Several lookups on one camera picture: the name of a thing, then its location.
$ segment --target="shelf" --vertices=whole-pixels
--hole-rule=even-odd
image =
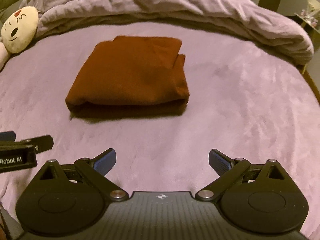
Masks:
[[[309,23],[306,22],[306,20],[301,17],[299,14],[295,13],[296,16],[298,16],[303,22],[305,22],[306,24],[308,24],[312,29],[314,29],[317,33],[320,34],[320,30],[316,29],[315,27],[311,26]]]

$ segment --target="fabric fold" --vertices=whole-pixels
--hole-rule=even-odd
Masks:
[[[100,42],[66,97],[68,109],[79,117],[182,114],[189,91],[181,44],[175,38],[127,36]]]
[[[174,18],[272,46],[296,64],[308,63],[314,53],[308,34],[296,22],[250,0],[23,0],[23,6],[40,12],[37,39],[101,23]]]

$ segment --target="brown towel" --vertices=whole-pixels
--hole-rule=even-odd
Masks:
[[[67,98],[79,117],[182,114],[189,91],[181,41],[118,36],[100,42],[82,66]]]

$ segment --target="stuffed toy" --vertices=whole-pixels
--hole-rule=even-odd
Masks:
[[[0,70],[11,54],[23,51],[32,41],[38,27],[38,10],[26,6],[14,12],[3,24],[0,37]]]

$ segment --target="lavender blanket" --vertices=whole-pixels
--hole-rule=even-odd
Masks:
[[[80,5],[82,1],[65,0],[42,12],[38,38],[76,27],[77,19],[63,18],[63,14],[85,13],[89,8],[93,14],[101,12],[94,4],[68,6]],[[95,1],[103,1],[103,7],[108,8],[105,2],[109,0]],[[41,10],[41,4],[54,4],[56,0],[25,0],[24,3]],[[110,0],[108,4],[111,3],[110,10],[124,6],[121,0]],[[180,8],[184,1],[168,0],[167,7],[163,0],[135,0],[135,3],[138,5],[129,4],[129,9],[149,10],[147,4],[155,8],[158,4],[162,8]],[[282,16],[258,8],[248,0],[216,2],[223,11],[228,11],[223,6],[225,3],[242,12],[239,21],[230,19],[224,12],[214,13],[219,17],[206,18],[199,11],[197,17],[210,20],[200,23],[158,19],[96,25],[43,38],[12,57],[0,73],[0,130],[14,130],[17,140],[50,134],[55,145],[51,151],[37,156],[38,167],[0,174],[0,198],[10,215],[16,218],[17,198],[48,159],[73,163],[81,157],[93,158],[112,147],[117,152],[117,163],[107,178],[130,194],[133,190],[195,193],[218,177],[208,164],[208,153],[216,148],[231,158],[244,157],[252,163],[264,163],[270,158],[279,160],[308,200],[309,214],[302,232],[306,236],[313,233],[310,238],[316,240],[315,230],[320,225],[320,108],[292,65],[292,61],[307,62],[312,46],[302,29]],[[151,14],[129,13],[107,22],[121,23],[135,17],[142,20],[147,15]],[[167,12],[153,15],[168,17]],[[195,15],[188,10],[176,10],[171,18]],[[90,24],[98,19],[83,17],[78,23]],[[213,32],[211,21],[221,23],[230,32],[240,30],[238,37]],[[234,25],[226,27],[223,22]],[[65,97],[81,66],[97,43],[113,40],[118,35],[182,40],[180,53],[186,55],[185,73],[190,90],[182,116],[112,121],[70,118]],[[254,35],[276,49],[256,42]]]
[[[83,25],[169,17],[209,23],[273,46],[296,64],[307,63],[313,55],[310,38],[299,25],[250,0],[23,0],[24,6],[40,11],[37,38]]]

